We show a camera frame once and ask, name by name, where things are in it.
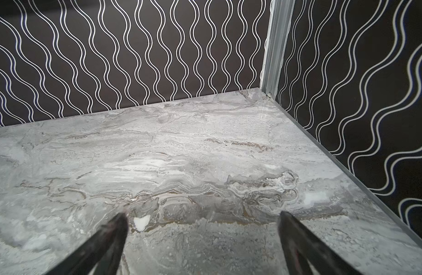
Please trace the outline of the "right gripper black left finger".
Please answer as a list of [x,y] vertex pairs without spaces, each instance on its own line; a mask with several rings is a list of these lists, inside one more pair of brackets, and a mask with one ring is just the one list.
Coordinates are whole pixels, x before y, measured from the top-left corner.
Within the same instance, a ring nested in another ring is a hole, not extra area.
[[48,275],[115,275],[129,230],[125,213],[118,213]]

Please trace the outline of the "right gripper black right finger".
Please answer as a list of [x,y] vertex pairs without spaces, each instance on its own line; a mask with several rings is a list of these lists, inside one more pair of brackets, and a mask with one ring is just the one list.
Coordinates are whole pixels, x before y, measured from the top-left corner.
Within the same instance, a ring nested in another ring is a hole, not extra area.
[[282,211],[278,234],[290,275],[359,275],[361,272],[335,253],[291,213]]

